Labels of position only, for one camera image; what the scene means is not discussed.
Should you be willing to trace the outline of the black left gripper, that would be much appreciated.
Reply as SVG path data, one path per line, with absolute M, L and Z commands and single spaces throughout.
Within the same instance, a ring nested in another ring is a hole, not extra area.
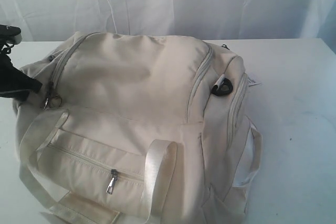
M 27 98 L 38 93 L 42 83 L 15 68 L 9 57 L 12 48 L 22 41 L 19 27 L 1 25 L 1 97 Z

